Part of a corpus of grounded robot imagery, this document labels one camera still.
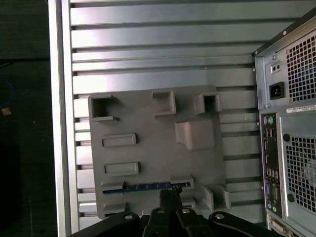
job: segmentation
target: wire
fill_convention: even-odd
[[[2,110],[2,109],[8,107],[11,104],[11,102],[12,102],[12,100],[14,98],[14,87],[7,79],[1,79],[0,78],[0,81],[5,82],[11,88],[11,95],[10,95],[9,99],[6,102],[4,102],[3,104],[0,104],[0,110]]]
[[[3,69],[3,68],[6,68],[6,67],[8,67],[8,66],[10,66],[10,65],[12,65],[13,63],[1,63],[0,64],[0,69]]]

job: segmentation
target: dark floor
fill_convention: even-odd
[[[0,79],[15,89],[0,116],[0,236],[57,236],[49,61],[14,63]],[[0,81],[0,104],[9,87]]]

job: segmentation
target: black mounting arm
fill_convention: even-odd
[[[160,207],[142,218],[121,212],[71,235],[72,237],[281,237],[281,235],[226,212],[208,220],[183,207],[181,188],[161,190]]]

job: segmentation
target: rear i/o panel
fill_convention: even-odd
[[[261,115],[261,139],[265,175],[264,192],[266,208],[282,218],[276,118],[276,113]]]

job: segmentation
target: blue cable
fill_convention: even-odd
[[[0,78],[0,81],[5,82],[11,88],[11,95],[10,95],[9,99],[6,102],[4,102],[3,104],[0,104],[0,110],[2,110],[2,109],[8,107],[11,104],[11,102],[12,102],[12,100],[14,98],[14,88],[13,88],[13,85],[7,79],[1,79]]]

